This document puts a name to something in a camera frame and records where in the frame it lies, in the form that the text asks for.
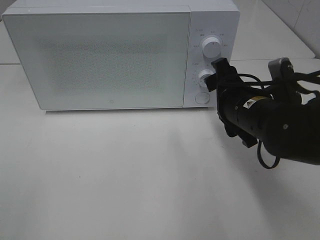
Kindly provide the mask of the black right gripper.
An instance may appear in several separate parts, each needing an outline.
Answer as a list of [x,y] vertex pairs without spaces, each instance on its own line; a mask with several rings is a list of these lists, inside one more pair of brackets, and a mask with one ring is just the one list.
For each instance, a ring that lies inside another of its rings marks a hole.
[[226,134],[231,138],[238,136],[244,146],[251,148],[258,143],[257,138],[239,127],[238,113],[245,98],[253,91],[241,80],[228,82],[224,79],[238,74],[227,58],[220,57],[212,61],[211,65],[215,74],[205,77],[204,83],[208,92],[217,91],[217,114],[224,124]]

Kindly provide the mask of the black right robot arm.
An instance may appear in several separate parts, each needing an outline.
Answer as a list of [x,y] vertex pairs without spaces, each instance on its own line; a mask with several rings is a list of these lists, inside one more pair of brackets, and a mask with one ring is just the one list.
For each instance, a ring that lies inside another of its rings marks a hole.
[[216,92],[216,109],[226,134],[275,157],[310,165],[320,163],[320,92],[301,86],[319,84],[320,73],[295,72],[291,61],[268,63],[270,81],[238,73],[226,58],[214,60],[215,73],[204,83]]

